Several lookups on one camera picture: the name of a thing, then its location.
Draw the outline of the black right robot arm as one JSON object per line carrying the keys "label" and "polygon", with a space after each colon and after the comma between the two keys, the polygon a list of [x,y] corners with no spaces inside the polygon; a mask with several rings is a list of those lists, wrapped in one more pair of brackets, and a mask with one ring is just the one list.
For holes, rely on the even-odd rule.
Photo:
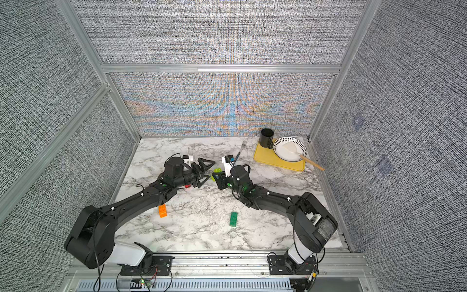
{"label": "black right robot arm", "polygon": [[220,190],[230,189],[234,198],[248,208],[267,210],[289,219],[293,226],[293,245],[286,253],[286,262],[302,265],[313,254],[325,249],[338,229],[338,222],[312,194],[285,195],[270,191],[252,182],[248,165],[237,165],[229,173],[214,172]]}

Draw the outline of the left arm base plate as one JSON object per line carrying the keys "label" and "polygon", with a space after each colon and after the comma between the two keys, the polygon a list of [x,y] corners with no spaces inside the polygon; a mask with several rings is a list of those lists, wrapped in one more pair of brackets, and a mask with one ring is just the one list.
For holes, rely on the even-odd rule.
{"label": "left arm base plate", "polygon": [[144,259],[138,266],[122,265],[121,276],[170,276],[172,256],[151,256]]}

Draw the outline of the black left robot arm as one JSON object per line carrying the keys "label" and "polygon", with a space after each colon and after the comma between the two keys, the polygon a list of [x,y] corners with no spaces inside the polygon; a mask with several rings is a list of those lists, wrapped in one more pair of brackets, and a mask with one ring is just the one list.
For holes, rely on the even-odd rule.
{"label": "black left robot arm", "polygon": [[200,188],[210,176],[207,171],[215,161],[199,158],[191,165],[182,157],[171,157],[164,164],[164,171],[157,180],[138,193],[117,203],[96,208],[89,205],[81,210],[64,249],[89,269],[107,263],[142,266],[148,268],[150,251],[139,244],[117,244],[115,232],[133,218],[145,211],[169,202],[180,189],[186,186]]}

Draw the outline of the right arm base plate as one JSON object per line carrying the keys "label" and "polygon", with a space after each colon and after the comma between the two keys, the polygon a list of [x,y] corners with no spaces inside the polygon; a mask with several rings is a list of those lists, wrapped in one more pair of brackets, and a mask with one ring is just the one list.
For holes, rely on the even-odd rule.
{"label": "right arm base plate", "polygon": [[295,263],[289,256],[269,253],[267,255],[269,273],[273,276],[311,275],[319,273],[317,260],[314,256],[308,257],[303,263]]}

